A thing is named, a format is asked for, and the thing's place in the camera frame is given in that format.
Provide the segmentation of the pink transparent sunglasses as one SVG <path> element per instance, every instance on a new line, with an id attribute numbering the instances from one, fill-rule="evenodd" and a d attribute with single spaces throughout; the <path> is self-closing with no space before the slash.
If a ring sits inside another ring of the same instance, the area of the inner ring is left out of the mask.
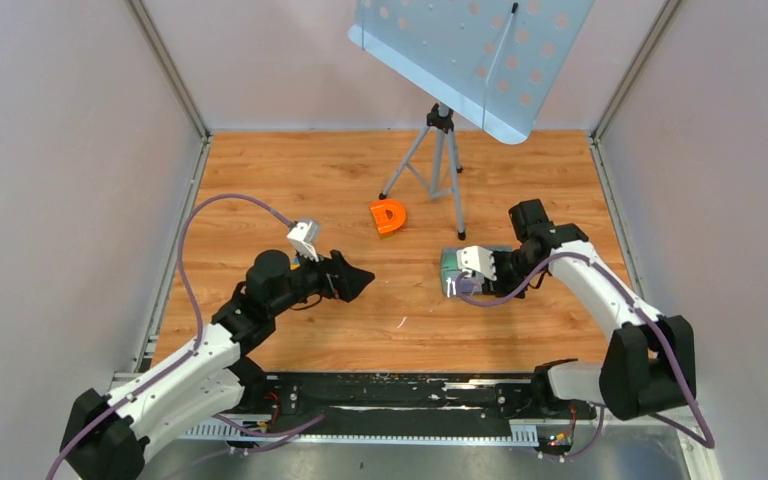
<path id="1" fill-rule="evenodd" d="M 479 295 L 482 293 L 483 284 L 484 277 L 480 274 L 452 271 L 442 277 L 443 295 L 446 298 Z"/>

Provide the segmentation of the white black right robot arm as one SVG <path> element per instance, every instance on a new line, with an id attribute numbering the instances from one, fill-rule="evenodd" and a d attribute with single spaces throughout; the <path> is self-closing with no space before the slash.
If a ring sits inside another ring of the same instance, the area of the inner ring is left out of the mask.
<path id="1" fill-rule="evenodd" d="M 495 273 L 483 291 L 521 297 L 532 274 L 548 273 L 575 295 L 608 340 L 599 365 L 562 359 L 535 368 L 530 393 L 537 413 L 556 417 L 571 401 L 582 401 L 630 420 L 695 401 L 694 333 L 683 316 L 665 316 L 637 296 L 577 225 L 552 222 L 540 200 L 522 201 L 508 215 L 520 245 L 492 251 Z"/>

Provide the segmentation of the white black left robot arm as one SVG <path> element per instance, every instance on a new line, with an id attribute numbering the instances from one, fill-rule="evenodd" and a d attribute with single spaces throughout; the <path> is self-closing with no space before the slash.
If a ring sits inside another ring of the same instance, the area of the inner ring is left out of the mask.
<path id="1" fill-rule="evenodd" d="M 73 403 L 55 462 L 82 479 L 136 479 L 168 444 L 236 407 L 258 411 L 265 374 L 249 354 L 276 330 L 278 315 L 312 296 L 355 300 L 375 279 L 338 250 L 317 260 L 260 253 L 231 298 L 201 331 L 129 383 Z"/>

